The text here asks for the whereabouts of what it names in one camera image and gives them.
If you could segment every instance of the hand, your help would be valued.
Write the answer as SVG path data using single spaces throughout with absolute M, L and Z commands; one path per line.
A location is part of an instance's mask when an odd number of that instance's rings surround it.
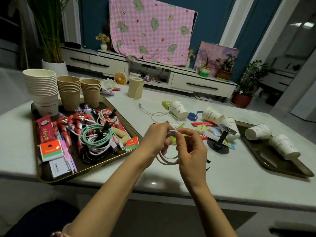
M 176 133 L 179 152 L 179 170 L 189 191 L 205 187 L 207 148 L 197 131 L 188 128 L 178 129 Z
M 161 151 L 163 155 L 167 153 L 168 146 L 172 144 L 172 139 L 167 138 L 167 132 L 172 127 L 167 123 L 152 124 L 146 131 L 136 152 L 142 157 L 145 168 L 150 166 L 155 157 Z

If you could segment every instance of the potted plant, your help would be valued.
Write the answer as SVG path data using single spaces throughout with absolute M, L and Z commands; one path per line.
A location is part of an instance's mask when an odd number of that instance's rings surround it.
M 110 38 L 107 36 L 107 35 L 105 35 L 105 34 L 99 34 L 97 37 L 95 37 L 97 40 L 99 40 L 99 41 L 102 41 L 102 44 L 101 44 L 101 50 L 104 50 L 104 51 L 106 51 L 107 50 L 107 48 L 108 48 L 108 46 L 107 46 L 107 43 L 109 43 L 110 42 Z
M 252 95 L 259 81 L 269 72 L 273 72 L 273 70 L 268 67 L 267 63 L 262 64 L 262 61 L 256 60 L 246 65 L 236 81 L 239 91 L 234 93 L 230 102 L 235 106 L 246 108 L 252 100 Z
M 194 58 L 194 57 L 195 57 L 194 51 L 193 51 L 193 49 L 190 49 L 189 53 L 188 53 L 188 60 L 187 60 L 186 65 L 185 65 L 186 68 L 189 68 L 190 62 L 191 62 L 191 58 Z
M 220 68 L 217 70 L 217 79 L 223 80 L 223 81 L 229 81 L 231 76 L 232 76 L 232 68 L 235 64 L 235 56 L 232 54 L 227 54 L 226 55 L 228 58 L 227 59 L 216 59 L 218 63 L 220 63 Z
M 26 0 L 33 12 L 34 21 L 44 48 L 43 69 L 57 76 L 68 75 L 62 60 L 60 35 L 62 33 L 62 11 L 69 0 Z
M 210 63 L 210 61 L 209 61 L 209 58 L 207 57 L 207 59 L 205 61 L 205 65 L 200 67 L 200 76 L 203 76 L 203 77 L 208 77 L 209 76 L 210 71 L 213 69 L 213 68 L 208 68 L 207 67 L 209 65 L 209 63 Z

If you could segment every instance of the forearm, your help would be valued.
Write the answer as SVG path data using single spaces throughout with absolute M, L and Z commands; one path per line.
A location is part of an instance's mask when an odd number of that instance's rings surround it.
M 110 236 L 128 195 L 145 167 L 134 151 L 67 228 L 72 237 Z
M 206 184 L 190 193 L 197 206 L 206 236 L 237 237 Z

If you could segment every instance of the painting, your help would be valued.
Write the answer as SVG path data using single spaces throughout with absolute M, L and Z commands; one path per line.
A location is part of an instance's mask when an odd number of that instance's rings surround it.
M 221 63 L 225 59 L 227 59 L 227 54 L 231 54 L 232 56 L 237 58 L 239 50 L 201 41 L 193 69 L 196 70 L 199 60 L 202 61 L 203 66 L 205 65 L 207 58 L 209 58 L 209 64 L 207 65 L 207 67 L 212 68 L 210 76 L 216 76 L 217 70 L 219 69 Z

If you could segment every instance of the brown tray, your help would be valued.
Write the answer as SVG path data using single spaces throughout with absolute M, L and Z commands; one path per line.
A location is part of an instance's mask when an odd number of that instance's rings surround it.
M 269 143 L 268 140 L 248 140 L 245 137 L 245 130 L 255 125 L 236 121 L 241 140 L 246 144 L 258 163 L 269 171 L 274 171 L 286 175 L 300 178 L 314 176 L 299 159 L 295 161 L 286 160 Z
M 63 106 L 61 105 L 61 101 L 59 100 L 59 112 L 64 113 L 67 116 L 70 116 L 74 114 L 74 112 L 68 112 L 65 111 Z M 111 103 L 104 97 L 100 97 L 100 106 L 97 108 L 97 110 L 102 110 L 105 108 L 110 108 L 111 111 L 114 109 L 114 107 L 111 105 Z M 40 138 L 38 133 L 38 124 L 36 123 L 36 120 L 41 118 L 39 115 L 34 103 L 31 104 L 31 111 L 32 111 L 32 120 L 33 120 L 33 136 L 34 136 L 34 147 L 35 147 L 35 158 L 36 158 L 36 171 L 37 171 L 37 177 L 40 180 L 40 182 L 43 183 L 49 183 L 49 184 L 60 184 L 60 182 L 64 182 L 70 179 L 73 179 L 79 175 L 85 174 L 89 171 L 93 171 L 97 168 L 100 168 L 101 166 L 110 163 L 114 160 L 120 159 L 126 155 L 129 155 L 133 150 L 128 152 L 123 152 L 122 154 L 116 154 L 112 155 L 112 152 L 109 153 L 109 157 L 105 156 L 101 161 L 93 164 L 85 163 L 82 158 L 79 156 L 78 148 L 77 148 L 77 139 L 75 136 L 71 135 L 72 143 L 74 145 L 75 152 L 71 155 L 74 163 L 77 167 L 76 173 L 72 174 L 71 172 L 58 176 L 57 178 L 53 178 L 51 168 L 49 166 L 49 161 L 42 162 L 41 160 L 41 154 L 39 149 L 40 144 Z M 128 134 L 131 137 L 137 136 L 139 141 L 142 139 L 142 136 L 131 126 L 131 124 L 128 123 L 128 121 L 118 112 L 116 111 L 116 115 L 123 125 L 123 127 L 126 129 Z M 57 120 L 57 116 L 51 117 L 51 121 L 54 122 Z

